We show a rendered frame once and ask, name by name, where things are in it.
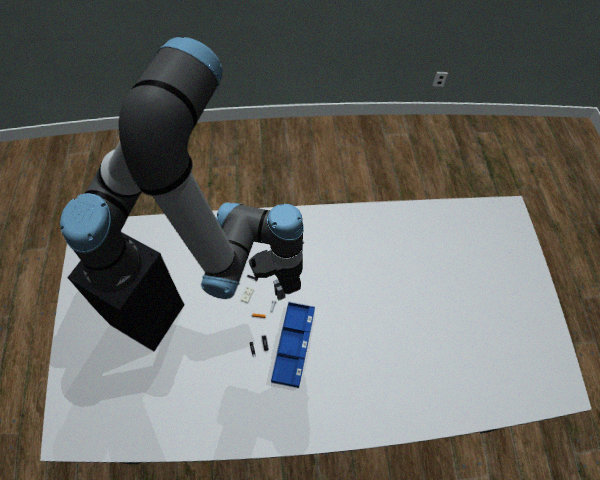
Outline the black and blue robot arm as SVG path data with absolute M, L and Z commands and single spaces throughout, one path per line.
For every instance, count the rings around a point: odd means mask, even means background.
M 141 269 L 139 250 L 121 230 L 143 192 L 153 196 L 206 273 L 201 288 L 230 299 L 254 242 L 269 244 L 282 258 L 299 254 L 302 214 L 290 204 L 265 210 L 224 203 L 215 217 L 191 174 L 188 141 L 220 85 L 222 65 L 210 48 L 187 37 L 159 50 L 123 101 L 115 151 L 102 160 L 87 194 L 65 206 L 61 232 L 91 286 L 120 291 Z

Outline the white domino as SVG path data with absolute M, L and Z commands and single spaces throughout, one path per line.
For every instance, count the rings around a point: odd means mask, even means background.
M 243 293 L 243 296 L 241 298 L 241 301 L 248 303 L 249 300 L 250 300 L 250 298 L 251 298 L 251 296 L 252 296 L 253 291 L 254 291 L 253 288 L 246 287 L 246 289 L 245 289 L 245 291 Z

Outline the blue rack of bins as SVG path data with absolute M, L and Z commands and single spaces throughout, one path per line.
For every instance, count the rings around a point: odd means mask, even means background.
M 288 302 L 271 383 L 299 388 L 314 311 L 313 306 Z

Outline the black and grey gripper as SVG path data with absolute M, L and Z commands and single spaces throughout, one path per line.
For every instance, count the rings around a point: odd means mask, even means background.
M 272 275 L 277 277 L 273 283 L 278 301 L 286 298 L 285 294 L 291 294 L 301 289 L 303 247 L 299 254 L 291 258 L 282 258 L 275 255 L 272 250 L 264 250 L 256 253 L 251 259 L 249 259 L 249 265 L 255 278 L 267 278 Z

